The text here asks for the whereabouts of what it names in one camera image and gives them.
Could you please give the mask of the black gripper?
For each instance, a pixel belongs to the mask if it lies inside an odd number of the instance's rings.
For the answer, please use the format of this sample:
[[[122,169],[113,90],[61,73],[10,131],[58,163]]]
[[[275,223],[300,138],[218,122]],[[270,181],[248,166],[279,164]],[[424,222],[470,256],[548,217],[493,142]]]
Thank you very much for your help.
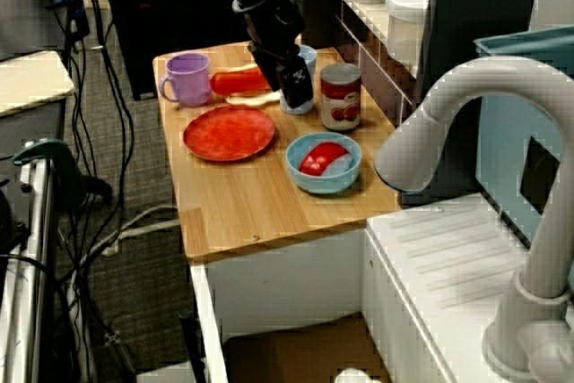
[[[295,39],[304,30],[297,0],[261,0],[242,9],[251,38],[249,50],[273,91],[283,92],[290,109],[309,102],[313,87]]]

